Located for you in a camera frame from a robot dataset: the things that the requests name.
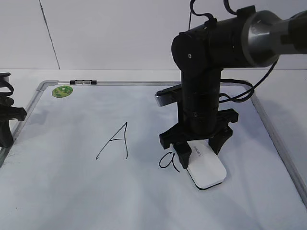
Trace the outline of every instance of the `green sticker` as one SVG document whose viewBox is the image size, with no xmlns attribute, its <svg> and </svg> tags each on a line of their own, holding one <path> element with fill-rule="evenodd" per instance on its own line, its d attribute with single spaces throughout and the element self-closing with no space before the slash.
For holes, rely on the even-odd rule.
<svg viewBox="0 0 307 230">
<path fill-rule="evenodd" d="M 63 85 L 55 88 L 52 91 L 52 96 L 62 98 L 71 95 L 71 93 L 72 93 L 72 87 L 68 85 Z"/>
</svg>

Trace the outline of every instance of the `whiteboard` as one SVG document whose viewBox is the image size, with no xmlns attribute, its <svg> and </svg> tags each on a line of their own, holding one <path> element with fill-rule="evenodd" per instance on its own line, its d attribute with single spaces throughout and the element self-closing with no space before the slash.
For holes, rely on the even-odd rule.
<svg viewBox="0 0 307 230">
<path fill-rule="evenodd" d="M 166 86 L 76 85 L 65 98 L 51 95 L 56 87 L 43 92 L 0 168 L 1 230 L 307 228 L 306 208 L 250 101 L 221 105 L 239 113 L 219 154 L 227 177 L 200 191 L 177 158 L 180 172 L 158 166 L 168 152 L 158 135 L 177 122 L 176 105 L 158 107 L 153 97 Z M 114 140 L 96 160 L 126 122 L 128 152 Z"/>
</svg>

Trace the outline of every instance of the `wire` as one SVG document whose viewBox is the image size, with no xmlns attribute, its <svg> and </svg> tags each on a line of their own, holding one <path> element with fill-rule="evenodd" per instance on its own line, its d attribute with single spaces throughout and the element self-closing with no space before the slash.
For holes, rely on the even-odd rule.
<svg viewBox="0 0 307 230">
<path fill-rule="evenodd" d="M 226 10 L 232 14 L 232 15 L 237 15 L 237 13 L 235 11 L 233 11 L 230 6 L 229 6 L 229 0 L 224 0 L 224 6 L 226 8 Z"/>
<path fill-rule="evenodd" d="M 190 11 L 190 18 L 189 18 L 189 30 L 191 28 L 191 21 L 192 21 L 192 11 Z"/>
<path fill-rule="evenodd" d="M 252 89 L 254 86 L 249 83 L 248 81 L 246 80 L 235 80 L 235 79 L 221 79 L 221 82 L 223 83 L 235 83 L 235 84 L 241 84 L 241 85 L 247 85 L 250 87 L 250 89 Z M 220 97 L 227 97 L 228 100 L 223 100 L 223 101 L 220 101 L 219 103 L 224 103 L 226 101 L 232 101 L 232 102 L 235 102 L 235 103 L 241 103 L 241 102 L 244 102 L 246 100 L 248 100 L 249 98 L 252 97 L 252 95 L 254 94 L 254 90 L 252 89 L 248 95 L 244 98 L 240 98 L 240 99 L 235 99 L 235 98 L 231 98 L 228 94 L 226 93 L 220 93 L 219 96 Z"/>
<path fill-rule="evenodd" d="M 219 101 L 219 103 L 225 103 L 225 102 L 230 102 L 230 101 L 240 103 L 240 102 L 244 102 L 244 101 L 248 100 L 253 95 L 255 89 L 264 80 L 266 80 L 266 78 L 270 75 L 270 73 L 273 71 L 274 67 L 276 66 L 277 62 L 278 62 L 278 59 L 271 65 L 269 71 L 264 75 L 264 77 L 260 81 L 258 81 L 258 83 L 256 85 L 253 86 L 249 82 L 243 80 L 242 82 L 244 82 L 244 83 L 240 83 L 240 84 L 245 84 L 245 85 L 251 86 L 251 88 L 249 90 L 245 91 L 244 93 L 241 93 L 241 94 L 239 94 L 238 96 L 235 96 L 235 97 L 230 97 L 226 93 L 221 93 L 220 97 L 227 97 L 228 99 Z M 231 83 L 238 83 L 238 81 L 241 81 L 241 80 L 234 80 L 234 79 L 223 79 L 223 80 L 221 80 L 221 82 L 227 82 L 227 81 L 231 82 Z"/>
<path fill-rule="evenodd" d="M 213 15 L 210 14 L 210 13 L 202 13 L 202 14 L 198 14 L 194 11 L 194 3 L 195 3 L 196 0 L 191 0 L 190 1 L 190 10 L 191 10 L 191 13 L 194 14 L 195 16 L 206 16 L 209 20 L 212 20 L 214 19 Z"/>
</svg>

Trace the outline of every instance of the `white wall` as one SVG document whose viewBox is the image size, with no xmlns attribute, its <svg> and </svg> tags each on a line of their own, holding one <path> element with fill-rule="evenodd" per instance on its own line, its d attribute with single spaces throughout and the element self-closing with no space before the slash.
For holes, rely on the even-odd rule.
<svg viewBox="0 0 307 230">
<path fill-rule="evenodd" d="M 58 69 L 38 0 L 0 1 L 0 68 Z"/>
<path fill-rule="evenodd" d="M 61 69 L 177 69 L 170 47 L 188 28 L 189 0 L 41 2 Z M 283 19 L 307 10 L 307 0 L 230 0 L 233 9 L 251 4 Z M 197 0 L 195 9 L 231 17 L 222 0 Z M 39 0 L 2 0 L 0 13 L 0 68 L 58 67 Z M 307 69 L 307 55 L 282 57 L 277 69 Z"/>
</svg>

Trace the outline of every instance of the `white table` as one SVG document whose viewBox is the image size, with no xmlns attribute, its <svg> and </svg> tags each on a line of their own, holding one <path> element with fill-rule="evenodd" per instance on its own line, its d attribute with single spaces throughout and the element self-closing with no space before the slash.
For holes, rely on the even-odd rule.
<svg viewBox="0 0 307 230">
<path fill-rule="evenodd" d="M 25 107 L 44 80 L 69 81 L 179 81 L 179 71 L 159 70 L 9 70 L 15 88 L 14 106 Z M 223 78 L 256 83 L 265 70 L 225 70 Z M 307 185 L 307 70 L 275 70 L 256 90 L 271 123 L 282 138 L 291 160 Z"/>
</svg>

